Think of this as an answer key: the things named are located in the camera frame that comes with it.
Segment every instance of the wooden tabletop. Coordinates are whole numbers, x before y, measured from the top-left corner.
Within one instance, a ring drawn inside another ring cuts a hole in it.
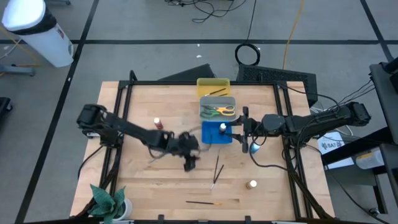
[[[288,85],[304,91],[301,82],[292,82]],[[98,104],[112,111],[117,87],[118,82],[104,82]],[[238,114],[241,114],[243,106],[248,106],[249,116],[258,121],[265,114],[277,113],[271,86],[234,85],[231,87],[231,93],[236,99]],[[294,114],[302,116],[309,114],[304,94],[289,90],[289,96]],[[165,130],[176,134],[199,126],[201,122],[196,86],[134,85],[128,121],[143,128],[154,129],[155,117],[162,120]],[[233,132],[242,133],[242,127],[234,127]],[[201,139],[200,130],[194,132],[194,135]],[[317,147],[316,141],[310,141],[308,144]],[[98,138],[88,140],[85,158],[98,146]],[[224,164],[224,169],[211,191],[219,151],[218,167]],[[90,184],[99,183],[104,152],[105,150],[98,153],[82,168],[71,215],[80,212],[92,198]],[[277,164],[285,167],[286,163],[281,152],[281,138],[268,138],[254,157],[260,164]],[[308,189],[326,212],[333,216],[333,207],[319,153],[310,148],[303,148],[301,153]],[[196,169],[191,172],[184,172],[184,159],[170,155],[149,163],[152,158],[147,147],[139,140],[126,136],[117,189],[126,186],[126,197],[133,204],[130,218],[156,220],[159,214],[163,214],[167,220],[243,220],[245,215],[250,215],[252,220],[295,219],[289,179],[285,171],[278,168],[257,167],[248,154],[241,152],[241,145],[237,141],[227,145],[212,145],[210,150],[202,152],[200,157]],[[248,190],[245,184],[250,180],[256,180],[257,187]],[[302,194],[299,188],[297,191],[301,199],[300,211],[304,217]],[[186,203],[187,200],[219,202],[222,205],[192,204]]]

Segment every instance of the scissors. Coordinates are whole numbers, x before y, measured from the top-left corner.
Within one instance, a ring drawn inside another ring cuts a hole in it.
[[[218,115],[224,116],[233,116],[235,115],[235,107],[232,105],[225,106],[225,107],[213,107],[213,106],[202,106],[205,109],[203,110],[203,116],[213,117]]]

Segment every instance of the yellow container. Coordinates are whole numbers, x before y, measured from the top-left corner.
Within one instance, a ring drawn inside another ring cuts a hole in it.
[[[231,96],[231,85],[228,78],[198,78],[197,95],[203,96]]]

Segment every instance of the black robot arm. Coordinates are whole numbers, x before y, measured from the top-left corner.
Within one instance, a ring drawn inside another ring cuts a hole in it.
[[[184,157],[185,171],[194,169],[195,161],[199,159],[191,155],[191,151],[199,149],[199,143],[190,133],[183,132],[174,138],[174,133],[170,131],[147,130],[107,112],[101,105],[85,105],[77,123],[83,134],[98,133],[102,146],[120,147],[123,134],[127,134],[139,139],[150,150]]]
[[[266,114],[258,122],[249,118],[249,109],[243,108],[243,115],[232,126],[243,125],[243,135],[233,134],[233,138],[242,143],[243,153],[248,152],[248,137],[285,136],[293,146],[301,146],[316,135],[323,135],[344,125],[365,126],[371,119],[361,103],[348,103],[333,110],[308,116],[281,116]]]

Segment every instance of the gray container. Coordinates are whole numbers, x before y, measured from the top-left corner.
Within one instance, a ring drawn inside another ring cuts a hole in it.
[[[213,116],[210,118],[205,118],[200,116],[202,121],[234,121],[236,119],[236,101],[232,96],[203,96],[200,98],[200,114],[205,110],[203,106],[212,106],[212,107],[227,107],[233,106],[235,114],[232,116]]]

